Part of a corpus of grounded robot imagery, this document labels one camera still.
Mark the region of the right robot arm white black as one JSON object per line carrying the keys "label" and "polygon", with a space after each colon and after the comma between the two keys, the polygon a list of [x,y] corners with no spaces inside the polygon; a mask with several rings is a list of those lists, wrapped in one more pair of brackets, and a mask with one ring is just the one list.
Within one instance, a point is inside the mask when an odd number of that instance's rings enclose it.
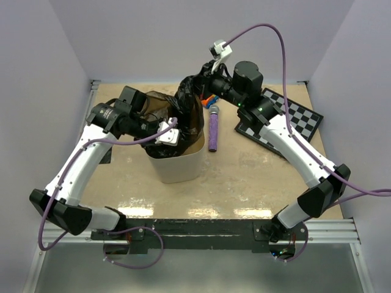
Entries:
{"label": "right robot arm white black", "polygon": [[232,76],[223,73],[223,64],[205,63],[194,79],[196,93],[214,94],[236,106],[241,123],[271,143],[307,185],[294,203],[261,228],[271,242],[285,240],[297,224],[320,217],[343,195],[351,171],[345,164],[326,159],[292,128],[288,111],[262,94],[263,75],[256,64],[240,61]]}

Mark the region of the small black block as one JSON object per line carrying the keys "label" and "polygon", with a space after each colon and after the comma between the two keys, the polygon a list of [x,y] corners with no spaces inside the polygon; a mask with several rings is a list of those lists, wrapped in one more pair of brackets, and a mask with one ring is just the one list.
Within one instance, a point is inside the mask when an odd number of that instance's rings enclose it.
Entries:
{"label": "small black block", "polygon": [[107,150],[105,155],[101,158],[100,164],[110,164],[112,159],[112,147]]}

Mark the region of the black trash bag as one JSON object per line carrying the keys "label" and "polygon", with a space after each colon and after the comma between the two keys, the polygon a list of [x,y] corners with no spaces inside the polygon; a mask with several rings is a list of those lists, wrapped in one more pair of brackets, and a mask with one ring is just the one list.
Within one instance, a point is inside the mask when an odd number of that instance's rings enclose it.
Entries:
{"label": "black trash bag", "polygon": [[180,130],[177,146],[155,145],[155,139],[142,143],[141,146],[155,159],[181,156],[203,134],[203,110],[200,99],[195,94],[195,77],[185,77],[173,95],[156,90],[145,92],[145,101],[136,117],[149,121],[176,118],[175,127]]}

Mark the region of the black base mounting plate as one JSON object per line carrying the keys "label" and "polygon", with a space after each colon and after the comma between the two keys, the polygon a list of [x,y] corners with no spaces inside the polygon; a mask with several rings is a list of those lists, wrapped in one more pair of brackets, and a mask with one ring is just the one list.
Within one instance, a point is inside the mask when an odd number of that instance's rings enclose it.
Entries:
{"label": "black base mounting plate", "polygon": [[108,253],[146,254],[149,250],[250,250],[268,253],[272,246],[295,245],[308,239],[303,224],[272,233],[270,219],[125,219],[113,232],[93,231]]}

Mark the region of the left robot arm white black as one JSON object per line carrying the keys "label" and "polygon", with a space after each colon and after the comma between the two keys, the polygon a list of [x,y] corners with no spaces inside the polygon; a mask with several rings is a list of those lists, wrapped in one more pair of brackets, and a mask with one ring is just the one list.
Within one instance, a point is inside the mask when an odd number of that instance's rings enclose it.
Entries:
{"label": "left robot arm white black", "polygon": [[112,239],[121,239],[126,234],[121,213],[111,208],[82,206],[81,198],[104,155],[113,145],[121,144],[121,136],[134,137],[136,144],[173,147],[178,144],[177,119],[148,121],[143,117],[146,107],[147,95],[126,86],[114,103],[99,103],[92,108],[65,165],[45,188],[34,189],[29,196],[43,220],[74,236],[86,229],[105,230]]}

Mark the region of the purple glitter microphone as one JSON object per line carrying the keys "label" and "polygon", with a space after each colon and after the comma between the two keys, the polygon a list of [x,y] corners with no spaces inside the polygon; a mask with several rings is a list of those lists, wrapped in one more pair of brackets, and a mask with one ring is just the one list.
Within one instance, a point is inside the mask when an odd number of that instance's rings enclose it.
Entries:
{"label": "purple glitter microphone", "polygon": [[208,135],[208,151],[217,152],[218,131],[219,131],[219,107],[212,105],[209,108],[209,135]]}

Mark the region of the beige plastic trash bin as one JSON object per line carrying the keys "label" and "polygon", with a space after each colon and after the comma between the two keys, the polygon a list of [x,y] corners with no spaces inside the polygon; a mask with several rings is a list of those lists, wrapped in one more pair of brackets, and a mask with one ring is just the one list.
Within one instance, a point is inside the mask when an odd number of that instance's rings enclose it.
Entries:
{"label": "beige plastic trash bin", "polygon": [[164,159],[148,159],[164,184],[182,183],[200,176],[205,161],[205,135],[202,134],[195,144],[190,146],[181,156]]}

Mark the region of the black white chessboard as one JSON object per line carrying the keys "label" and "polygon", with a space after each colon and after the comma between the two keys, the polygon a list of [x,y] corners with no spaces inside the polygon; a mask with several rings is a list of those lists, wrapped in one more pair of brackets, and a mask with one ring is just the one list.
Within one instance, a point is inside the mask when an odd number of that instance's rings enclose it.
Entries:
{"label": "black white chessboard", "polygon": [[[280,107],[283,112],[285,111],[284,98],[281,94],[266,87],[262,90],[262,95],[268,97],[276,106]],[[324,117],[291,99],[288,99],[288,110],[292,128],[300,133],[306,141],[310,142]],[[274,154],[283,157],[271,143],[262,138],[259,134],[255,134],[253,130],[244,126],[241,122],[237,124],[235,131]]]}

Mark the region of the colourful toy car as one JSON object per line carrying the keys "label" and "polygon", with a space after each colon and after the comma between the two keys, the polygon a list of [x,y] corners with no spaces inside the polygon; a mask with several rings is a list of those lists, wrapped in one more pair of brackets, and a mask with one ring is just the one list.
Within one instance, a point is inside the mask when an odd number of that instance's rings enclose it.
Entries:
{"label": "colourful toy car", "polygon": [[216,95],[211,95],[206,99],[201,100],[201,104],[205,109],[209,109],[213,104],[218,101],[219,97]]}

